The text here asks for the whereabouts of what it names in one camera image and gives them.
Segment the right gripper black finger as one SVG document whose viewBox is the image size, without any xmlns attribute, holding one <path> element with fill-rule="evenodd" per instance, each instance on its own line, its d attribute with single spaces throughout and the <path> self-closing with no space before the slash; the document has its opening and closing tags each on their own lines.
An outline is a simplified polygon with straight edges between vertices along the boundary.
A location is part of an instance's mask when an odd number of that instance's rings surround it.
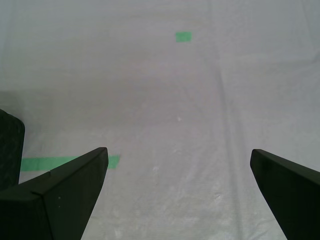
<svg viewBox="0 0 320 240">
<path fill-rule="evenodd" d="M 0 193 L 2 240 L 79 240 L 103 187 L 108 150 L 99 147 Z"/>
<path fill-rule="evenodd" d="M 250 168 L 265 201 L 288 240 L 320 238 L 320 173 L 262 149 Z"/>
</svg>

